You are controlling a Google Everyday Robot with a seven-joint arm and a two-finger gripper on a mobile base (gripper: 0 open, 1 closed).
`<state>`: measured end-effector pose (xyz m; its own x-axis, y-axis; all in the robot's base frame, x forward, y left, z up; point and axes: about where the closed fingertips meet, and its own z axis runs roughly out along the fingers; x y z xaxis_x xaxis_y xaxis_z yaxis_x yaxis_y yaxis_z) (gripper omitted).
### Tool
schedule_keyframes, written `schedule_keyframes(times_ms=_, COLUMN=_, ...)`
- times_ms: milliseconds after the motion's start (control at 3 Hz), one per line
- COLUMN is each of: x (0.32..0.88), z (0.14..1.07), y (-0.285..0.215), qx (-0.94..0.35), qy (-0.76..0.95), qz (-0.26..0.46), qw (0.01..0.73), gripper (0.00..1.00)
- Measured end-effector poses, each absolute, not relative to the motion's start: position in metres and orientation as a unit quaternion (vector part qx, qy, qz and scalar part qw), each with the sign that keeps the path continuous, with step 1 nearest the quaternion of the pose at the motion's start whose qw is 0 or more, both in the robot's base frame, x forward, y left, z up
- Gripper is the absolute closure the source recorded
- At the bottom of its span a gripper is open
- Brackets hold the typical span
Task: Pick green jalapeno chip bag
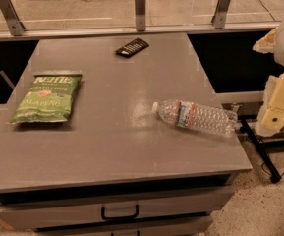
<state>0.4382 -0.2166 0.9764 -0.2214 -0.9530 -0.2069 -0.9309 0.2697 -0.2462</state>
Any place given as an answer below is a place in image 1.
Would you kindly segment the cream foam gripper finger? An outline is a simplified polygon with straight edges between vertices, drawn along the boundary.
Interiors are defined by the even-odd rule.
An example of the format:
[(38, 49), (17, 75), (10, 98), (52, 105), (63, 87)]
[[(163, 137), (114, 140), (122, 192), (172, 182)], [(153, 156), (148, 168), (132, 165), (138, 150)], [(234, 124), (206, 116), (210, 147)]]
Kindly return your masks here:
[(277, 28), (272, 29), (267, 35), (254, 44), (253, 51), (262, 54), (273, 53), (276, 33)]

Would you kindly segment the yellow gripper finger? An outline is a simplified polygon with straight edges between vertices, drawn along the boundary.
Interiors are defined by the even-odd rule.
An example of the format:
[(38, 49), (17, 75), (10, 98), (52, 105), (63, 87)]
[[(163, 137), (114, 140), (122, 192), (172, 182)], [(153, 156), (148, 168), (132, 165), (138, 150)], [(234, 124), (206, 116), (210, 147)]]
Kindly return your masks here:
[(263, 105), (256, 118), (255, 131), (271, 137), (284, 127), (284, 73), (269, 76), (263, 93)]

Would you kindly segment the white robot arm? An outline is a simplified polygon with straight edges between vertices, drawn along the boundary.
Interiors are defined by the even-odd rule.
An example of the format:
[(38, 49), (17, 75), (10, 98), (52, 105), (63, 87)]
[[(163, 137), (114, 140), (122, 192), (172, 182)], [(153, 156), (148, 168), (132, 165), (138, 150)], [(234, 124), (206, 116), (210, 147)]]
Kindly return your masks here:
[[(253, 50), (272, 53), (274, 61), (284, 67), (284, 20), (265, 37), (258, 40)], [(284, 72), (279, 76), (269, 76), (263, 93), (263, 105), (256, 118), (256, 133), (271, 137), (284, 127)]]

